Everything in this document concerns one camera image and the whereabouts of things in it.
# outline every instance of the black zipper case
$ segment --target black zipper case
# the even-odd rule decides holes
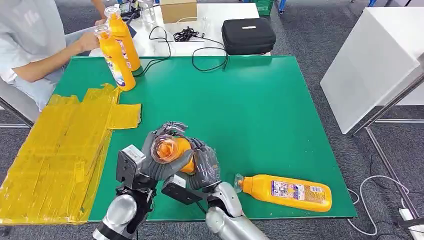
[[[266,18],[225,20],[221,30],[229,55],[265,54],[276,43],[276,34]]]

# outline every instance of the green mat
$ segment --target green mat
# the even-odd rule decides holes
[[[145,66],[152,58],[142,58]],[[89,221],[100,221],[115,196],[118,151],[130,144],[141,148],[149,131],[166,121],[181,121],[187,136],[216,149],[223,181],[269,174],[326,184],[332,208],[312,212],[255,200],[239,193],[244,213],[251,219],[356,217],[342,174],[293,56],[230,56],[225,71],[200,72],[191,57],[172,57],[154,65],[136,87],[123,92],[121,104],[142,103],[138,128],[112,135],[97,196]],[[196,57],[200,68],[213,67],[219,56]],[[55,94],[77,95],[88,88],[114,84],[102,57],[70,61]],[[184,205],[160,193],[157,186],[151,221],[203,220],[195,205]]]

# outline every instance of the yellow tape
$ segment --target yellow tape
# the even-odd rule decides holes
[[[136,128],[140,104],[117,104],[110,84],[53,95],[0,187],[0,224],[84,223],[102,176],[111,129]]]

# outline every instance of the bottle label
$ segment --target bottle label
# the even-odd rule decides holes
[[[116,84],[118,84],[118,86],[125,87],[124,78],[122,77],[122,73],[118,65],[114,64],[111,61],[111,57],[106,54],[104,55],[104,59],[106,60],[107,66],[109,66],[110,72],[112,72]]]
[[[121,39],[116,39],[116,41],[117,41],[117,42],[119,43],[119,45],[120,45],[120,49],[121,49],[121,51],[122,51],[123,58],[124,58],[124,59],[125,59],[125,61],[126,61],[126,65],[128,66],[128,68],[129,68],[129,69],[131,69],[131,63],[130,63],[130,61],[128,60],[127,52],[125,52],[124,42],[123,42]]]
[[[313,203],[322,203],[326,199],[326,194],[322,187],[292,184],[283,181],[271,181],[271,195]]]

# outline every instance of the bottle cap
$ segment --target bottle cap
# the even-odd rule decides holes
[[[121,9],[116,6],[108,6],[104,10],[104,15],[108,19],[120,19],[121,18]]]
[[[171,135],[160,135],[150,147],[150,153],[157,163],[167,164],[174,161],[178,156],[178,144]]]
[[[240,173],[237,173],[234,178],[234,189],[236,193],[240,193],[243,190],[243,183],[244,183],[245,177],[242,176]]]
[[[102,24],[94,28],[94,35],[98,39],[108,39],[111,37],[111,32],[109,31],[109,27],[107,25]]]

